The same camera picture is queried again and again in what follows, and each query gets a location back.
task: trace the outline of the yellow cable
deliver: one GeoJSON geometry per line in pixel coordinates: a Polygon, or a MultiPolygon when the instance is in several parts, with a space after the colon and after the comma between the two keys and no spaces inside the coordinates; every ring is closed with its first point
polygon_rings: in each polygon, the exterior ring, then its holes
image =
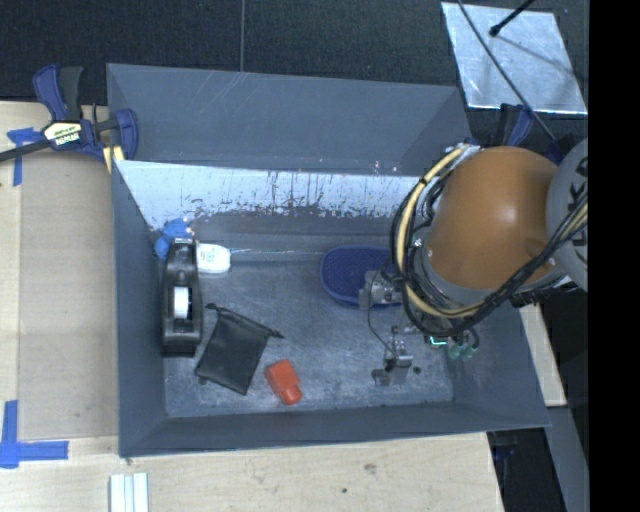
{"type": "MultiPolygon", "coordinates": [[[[405,240],[407,236],[407,230],[409,226],[409,220],[413,214],[416,203],[418,202],[418,198],[422,191],[426,188],[428,183],[435,178],[443,169],[445,169],[451,162],[453,162],[456,158],[458,158],[463,151],[465,151],[469,145],[461,145],[458,148],[451,151],[448,155],[442,158],[439,162],[437,162],[427,173],[423,176],[422,180],[415,187],[409,198],[407,199],[407,204],[402,212],[400,223],[398,225],[398,232],[396,236],[396,261],[401,271],[404,270],[404,256],[405,256],[405,240]]],[[[587,205],[583,205],[580,211],[576,214],[576,217],[565,227],[562,232],[562,236],[566,236],[568,233],[575,230],[580,225],[583,225],[587,222],[587,205]]],[[[445,318],[461,318],[465,316],[472,315],[483,305],[483,302],[476,302],[474,304],[470,304],[468,306],[460,307],[460,308],[451,308],[448,310],[439,310],[431,306],[430,304],[424,302],[418,294],[405,283],[405,290],[407,296],[413,302],[413,304],[423,311],[424,313],[430,314],[432,316],[437,317],[445,317],[445,318]]]]}

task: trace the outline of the clamp handle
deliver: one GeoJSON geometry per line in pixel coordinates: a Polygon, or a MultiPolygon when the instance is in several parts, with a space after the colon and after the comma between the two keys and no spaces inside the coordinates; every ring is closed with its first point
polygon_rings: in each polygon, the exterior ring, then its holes
{"type": "Polygon", "coordinates": [[[78,105],[78,84],[84,68],[72,66],[61,68],[59,64],[50,64],[33,76],[33,88],[42,103],[51,114],[52,121],[82,118],[78,105]]]}
{"type": "Polygon", "coordinates": [[[131,160],[138,149],[138,122],[133,110],[123,108],[116,111],[116,120],[120,128],[120,147],[127,160],[131,160]]]}

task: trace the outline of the green connector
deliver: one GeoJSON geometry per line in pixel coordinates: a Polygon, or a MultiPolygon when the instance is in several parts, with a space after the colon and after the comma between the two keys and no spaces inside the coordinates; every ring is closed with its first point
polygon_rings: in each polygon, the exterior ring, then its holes
{"type": "Polygon", "coordinates": [[[473,357],[473,354],[476,353],[478,347],[474,347],[472,345],[465,345],[462,351],[460,352],[460,359],[462,361],[468,361],[473,357]]]}
{"type": "Polygon", "coordinates": [[[439,338],[436,336],[429,336],[429,345],[434,348],[443,347],[447,344],[447,338],[439,338]]]}
{"type": "Polygon", "coordinates": [[[463,349],[464,349],[464,345],[459,345],[458,343],[449,345],[449,359],[451,359],[452,361],[455,361],[456,359],[458,359],[463,349]]]}

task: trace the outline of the wooden table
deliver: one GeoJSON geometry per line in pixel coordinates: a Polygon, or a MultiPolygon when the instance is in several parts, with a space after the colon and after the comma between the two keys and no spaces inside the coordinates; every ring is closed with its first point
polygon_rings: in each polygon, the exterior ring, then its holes
{"type": "MultiPolygon", "coordinates": [[[[37,103],[0,102],[0,150],[12,147],[9,129],[39,129],[47,121],[37,103]]],[[[22,189],[12,179],[13,162],[0,164],[2,401],[18,397],[19,372],[30,371],[18,367],[22,189]]],[[[526,307],[522,316],[545,401],[564,405],[540,312],[526,307]]],[[[106,511],[110,475],[138,472],[148,474],[153,512],[504,510],[484,433],[133,460],[118,457],[114,435],[80,437],[70,440],[68,460],[0,470],[0,510],[106,511]]]]}

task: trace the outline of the gray bin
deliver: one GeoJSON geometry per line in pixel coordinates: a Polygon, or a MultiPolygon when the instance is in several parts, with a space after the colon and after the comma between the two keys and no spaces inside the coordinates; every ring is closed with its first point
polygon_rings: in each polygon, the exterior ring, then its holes
{"type": "MultiPolygon", "coordinates": [[[[517,310],[478,325],[466,363],[421,337],[402,386],[376,387],[384,349],[365,312],[324,290],[341,245],[387,246],[416,176],[470,137],[453,87],[110,65],[109,107],[138,116],[136,158],[113,170],[122,456],[340,443],[548,425],[517,310]],[[153,241],[186,215],[201,240],[238,251],[201,275],[203,301],[277,329],[246,396],[160,351],[163,266],[153,241]],[[288,358],[303,399],[285,406],[264,368],[288,358]]],[[[399,308],[376,310],[381,333],[399,308]]],[[[215,326],[205,314],[203,342],[215,326]]]]}

